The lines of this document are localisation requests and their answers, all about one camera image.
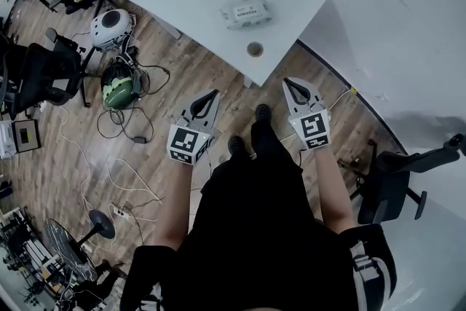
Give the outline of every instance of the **black cable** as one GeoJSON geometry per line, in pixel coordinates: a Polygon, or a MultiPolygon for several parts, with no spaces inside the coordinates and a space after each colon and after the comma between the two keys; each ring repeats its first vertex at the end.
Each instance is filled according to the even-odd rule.
{"type": "Polygon", "coordinates": [[[206,149],[205,153],[207,153],[207,159],[209,160],[210,177],[212,178],[212,163],[210,163],[209,151],[206,149]]]}
{"type": "Polygon", "coordinates": [[[157,202],[163,201],[163,197],[160,198],[159,200],[156,200],[155,198],[153,198],[152,200],[149,200],[149,201],[147,201],[147,202],[145,202],[145,203],[141,203],[140,205],[133,206],[133,209],[142,208],[143,206],[146,206],[146,205],[148,205],[149,203],[154,202],[154,201],[157,201],[157,202]]]}
{"type": "Polygon", "coordinates": [[[122,210],[124,210],[124,209],[126,209],[128,211],[128,213],[131,214],[131,216],[134,218],[134,221],[138,225],[139,234],[141,235],[141,242],[142,242],[142,245],[144,245],[143,230],[141,229],[141,225],[139,224],[138,220],[136,219],[135,215],[133,214],[133,211],[129,207],[122,206],[122,210]]]}
{"type": "Polygon", "coordinates": [[[299,166],[299,167],[301,167],[301,163],[302,163],[302,160],[303,160],[302,157],[301,157],[301,152],[302,152],[302,151],[305,151],[305,150],[306,150],[306,149],[299,149],[299,152],[298,152],[298,155],[299,155],[299,165],[298,165],[298,166],[299,166]]]}
{"type": "MultiPolygon", "coordinates": [[[[134,61],[135,62],[135,65],[133,66],[134,69],[138,69],[140,71],[141,74],[143,74],[146,78],[147,78],[147,85],[146,85],[146,88],[145,87],[142,87],[142,91],[143,93],[139,96],[140,98],[143,98],[144,96],[146,95],[154,95],[156,93],[158,93],[163,87],[165,87],[167,85],[167,83],[170,81],[170,78],[171,78],[171,75],[170,75],[170,71],[162,66],[159,66],[159,65],[142,65],[140,63],[138,63],[136,60],[134,61]],[[150,79],[150,76],[149,76],[149,73],[141,68],[139,68],[139,66],[143,66],[144,68],[159,68],[161,70],[164,71],[165,74],[167,74],[167,80],[164,82],[164,84],[162,84],[159,88],[157,88],[155,91],[152,91],[150,92],[150,89],[151,89],[151,79],[150,79]]],[[[151,120],[149,119],[149,117],[147,116],[146,112],[138,107],[138,106],[135,106],[136,104],[136,101],[134,102],[133,104],[133,107],[132,108],[128,108],[128,109],[106,109],[105,107],[103,108],[104,109],[104,112],[101,113],[99,115],[99,117],[97,118],[97,131],[100,133],[100,135],[106,139],[114,139],[114,138],[118,138],[118,136],[120,136],[122,133],[125,134],[125,136],[127,138],[129,138],[130,140],[133,140],[135,142],[135,139],[132,138],[131,136],[129,136],[127,133],[126,133],[126,127],[128,126],[128,124],[130,123],[130,120],[131,120],[131,117],[133,116],[133,113],[134,113],[134,110],[140,110],[145,118],[147,119],[147,121],[149,122],[149,124],[151,125],[151,137],[148,141],[146,141],[146,143],[150,143],[152,141],[152,139],[154,138],[154,125],[152,124],[151,120]],[[128,118],[127,121],[125,121],[125,115],[123,113],[124,110],[131,110],[131,113],[130,113],[130,116],[128,118]],[[110,119],[111,121],[115,124],[115,125],[119,125],[121,126],[121,130],[118,134],[116,134],[115,136],[107,136],[107,135],[104,135],[101,131],[100,131],[100,128],[99,128],[99,121],[100,121],[100,118],[105,114],[105,113],[110,113],[110,119]]]]}
{"type": "Polygon", "coordinates": [[[143,98],[144,96],[146,95],[155,95],[156,93],[158,93],[163,87],[165,87],[167,85],[167,83],[170,81],[170,78],[171,78],[171,75],[170,75],[170,71],[166,68],[164,68],[163,66],[160,66],[160,65],[142,65],[140,64],[139,62],[136,62],[135,64],[135,68],[138,69],[142,74],[144,74],[147,78],[147,87],[144,88],[142,87],[143,89],[143,94],[141,95],[141,97],[143,98]],[[159,88],[157,88],[155,91],[152,91],[150,92],[150,89],[151,89],[151,78],[149,76],[149,73],[141,68],[139,68],[139,66],[142,66],[143,68],[158,68],[158,69],[161,69],[163,70],[163,72],[165,74],[167,74],[167,80],[164,82],[164,84],[162,84],[159,88]]]}
{"type": "Polygon", "coordinates": [[[127,108],[127,109],[105,109],[105,111],[103,113],[100,113],[99,117],[97,118],[97,131],[100,133],[100,135],[102,137],[104,137],[105,139],[115,139],[115,138],[118,138],[122,133],[125,134],[125,136],[127,138],[129,138],[130,140],[133,140],[134,141],[134,138],[132,138],[131,136],[129,136],[126,132],[126,127],[129,125],[130,123],[130,120],[131,118],[133,117],[133,114],[134,114],[134,110],[139,110],[142,112],[142,114],[144,114],[145,118],[147,119],[147,122],[151,125],[151,137],[149,140],[147,140],[146,143],[150,143],[152,141],[152,139],[154,138],[154,125],[152,124],[151,120],[149,119],[149,117],[147,116],[146,112],[140,108],[139,106],[136,106],[136,101],[134,102],[133,104],[133,107],[132,108],[127,108]],[[128,119],[126,120],[125,119],[125,114],[123,113],[123,111],[125,110],[131,110],[131,113],[130,113],[130,116],[128,117],[128,119]],[[107,135],[104,135],[102,133],[102,131],[100,131],[100,127],[99,127],[99,121],[100,121],[100,118],[106,114],[106,113],[109,113],[110,114],[110,119],[111,121],[115,124],[115,125],[118,125],[118,126],[121,126],[121,130],[119,131],[119,133],[117,133],[116,135],[114,136],[107,136],[107,135]]]}

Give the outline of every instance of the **black shoe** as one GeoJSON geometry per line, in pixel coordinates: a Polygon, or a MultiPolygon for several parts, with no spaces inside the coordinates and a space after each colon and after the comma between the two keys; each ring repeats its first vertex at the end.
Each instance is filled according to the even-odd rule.
{"type": "Polygon", "coordinates": [[[245,142],[239,136],[232,136],[228,140],[228,150],[231,155],[239,153],[247,154],[245,142]]]}
{"type": "Polygon", "coordinates": [[[113,267],[111,271],[115,272],[118,275],[118,277],[122,278],[123,280],[128,279],[128,275],[126,274],[126,272],[123,272],[121,268],[113,267]]]}
{"type": "Polygon", "coordinates": [[[266,104],[259,104],[256,108],[256,122],[265,121],[267,123],[272,122],[272,110],[270,106],[266,104]]]}

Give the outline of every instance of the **chair armrest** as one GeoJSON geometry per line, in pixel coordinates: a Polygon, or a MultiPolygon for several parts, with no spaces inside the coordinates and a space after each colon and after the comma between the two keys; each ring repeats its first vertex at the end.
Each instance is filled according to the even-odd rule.
{"type": "Polygon", "coordinates": [[[54,28],[48,28],[45,32],[45,36],[50,39],[52,43],[56,43],[58,39],[58,33],[54,28]]]}

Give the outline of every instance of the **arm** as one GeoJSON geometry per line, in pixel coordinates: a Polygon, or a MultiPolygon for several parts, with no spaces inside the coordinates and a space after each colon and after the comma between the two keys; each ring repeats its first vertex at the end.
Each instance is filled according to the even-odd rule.
{"type": "Polygon", "coordinates": [[[157,219],[155,245],[178,250],[188,235],[192,166],[177,162],[157,219]]]}
{"type": "Polygon", "coordinates": [[[356,227],[350,195],[330,146],[316,149],[315,161],[324,224],[336,233],[356,227]]]}

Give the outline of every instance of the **wooden floor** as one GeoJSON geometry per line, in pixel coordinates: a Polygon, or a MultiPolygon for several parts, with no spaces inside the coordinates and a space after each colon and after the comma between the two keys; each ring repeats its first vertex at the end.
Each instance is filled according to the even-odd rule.
{"type": "MultiPolygon", "coordinates": [[[[125,192],[110,182],[107,172],[108,162],[116,158],[125,159],[141,178],[160,197],[170,188],[173,161],[166,155],[167,134],[170,123],[175,122],[183,101],[191,94],[207,88],[220,90],[222,99],[218,111],[217,128],[221,133],[215,146],[209,151],[212,167],[227,160],[227,141],[232,134],[240,134],[250,143],[250,125],[253,123],[254,108],[259,103],[267,103],[273,108],[273,127],[279,138],[293,133],[287,122],[288,107],[281,82],[284,77],[297,76],[315,84],[330,106],[347,88],[325,66],[313,58],[306,50],[294,45],[282,63],[275,69],[263,87],[243,87],[243,77],[214,54],[198,45],[187,36],[176,41],[157,22],[144,14],[141,8],[131,4],[123,5],[134,10],[138,16],[135,43],[140,48],[139,61],[144,65],[160,64],[171,72],[171,80],[158,94],[145,97],[140,106],[146,111],[154,125],[154,139],[150,144],[134,144],[123,135],[107,140],[97,129],[98,115],[103,111],[102,95],[98,79],[86,81],[87,98],[92,107],[85,109],[77,95],[65,105],[69,120],[62,127],[63,134],[78,142],[86,154],[91,167],[90,181],[84,184],[83,191],[94,208],[108,213],[108,204],[136,206],[151,199],[147,192],[125,192]]],[[[86,33],[93,10],[64,15],[64,12],[51,13],[39,2],[24,1],[16,6],[11,32],[19,35],[19,44],[32,42],[52,47],[45,39],[48,27],[59,34],[71,38],[75,33],[86,33]]],[[[74,38],[83,47],[90,46],[88,35],[74,38]]],[[[96,53],[90,64],[91,71],[101,72],[109,56],[96,53]]],[[[161,71],[151,71],[152,88],[165,80],[161,71]]],[[[373,114],[352,94],[345,95],[332,112],[332,149],[338,158],[350,160],[362,156],[362,166],[369,160],[367,140],[372,138],[380,144],[380,150],[398,150],[390,135],[378,123],[373,114]]],[[[1,201],[0,206],[27,205],[35,215],[37,226],[43,231],[46,218],[53,218],[66,227],[75,237],[90,230],[84,212],[80,184],[88,177],[88,168],[79,148],[60,136],[60,124],[66,120],[66,112],[59,107],[47,105],[39,120],[42,148],[17,155],[12,161],[1,161],[1,171],[13,180],[15,193],[12,198],[1,201]]],[[[108,135],[115,134],[117,127],[108,120],[102,121],[102,129],[108,135]]],[[[142,115],[136,114],[127,126],[131,135],[150,136],[150,128],[142,115]]],[[[284,142],[295,157],[300,149],[300,140],[294,136],[284,142]]],[[[309,203],[314,212],[320,215],[316,185],[315,161],[311,151],[303,152],[303,177],[309,203]]],[[[143,184],[128,166],[121,162],[111,163],[114,181],[124,188],[143,188],[143,184]]],[[[191,218],[194,218],[201,195],[199,189],[210,175],[208,158],[204,156],[194,169],[191,193],[191,218]]],[[[354,188],[355,178],[344,173],[348,188],[354,188]]],[[[286,198],[286,186],[283,186],[286,198]]],[[[157,219],[159,204],[151,202],[142,208],[134,209],[136,216],[157,219]]],[[[113,214],[117,237],[111,245],[101,240],[103,249],[95,252],[95,259],[107,258],[110,261],[130,263],[134,249],[141,244],[138,227],[113,214]]],[[[143,239],[150,244],[157,223],[141,221],[143,239]]]]}

